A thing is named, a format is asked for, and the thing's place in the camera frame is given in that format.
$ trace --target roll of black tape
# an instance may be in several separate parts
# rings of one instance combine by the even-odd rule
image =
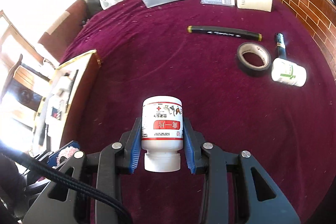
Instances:
[[[247,62],[243,56],[247,52],[252,52],[259,56],[263,65],[258,67]],[[237,49],[237,61],[239,68],[243,72],[250,76],[259,77],[268,72],[271,65],[271,55],[263,46],[253,42],[246,42],[241,44]]]

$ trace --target red label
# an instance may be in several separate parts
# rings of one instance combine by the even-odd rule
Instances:
[[[176,129],[176,130],[179,130],[180,127],[181,127],[180,121],[156,120],[154,122],[153,129]]]

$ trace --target bed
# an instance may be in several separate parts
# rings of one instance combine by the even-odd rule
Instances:
[[[307,70],[301,87],[254,78],[239,70],[244,39],[187,32],[188,25],[261,33],[276,57],[274,34],[287,58]],[[100,151],[131,130],[151,96],[179,98],[193,128],[223,150],[250,151],[287,196],[302,222],[336,175],[336,87],[320,49],[278,0],[271,13],[182,0],[148,9],[141,0],[97,13],[68,47],[63,61],[97,49],[103,63],[84,111],[77,141]],[[135,223],[198,223],[203,177],[181,170],[150,173],[143,153],[134,175],[122,178],[123,203]]]

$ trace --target black pen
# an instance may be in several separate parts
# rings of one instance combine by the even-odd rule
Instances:
[[[256,41],[261,41],[261,39],[263,38],[260,33],[216,26],[188,26],[187,30],[189,33],[195,32],[204,34],[226,35],[229,37],[240,37]]]

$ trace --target metal screw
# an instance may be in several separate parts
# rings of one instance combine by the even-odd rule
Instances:
[[[80,159],[84,156],[84,152],[83,151],[77,151],[73,156],[77,159]]]
[[[249,158],[251,156],[251,153],[247,150],[244,150],[243,152],[241,152],[241,155],[244,158]]]
[[[205,149],[211,149],[211,148],[213,148],[213,144],[212,143],[203,143],[203,147]]]
[[[121,148],[122,146],[123,146],[123,145],[122,145],[121,143],[119,143],[119,142],[112,144],[112,148],[113,148],[113,149],[119,149],[119,148]]]

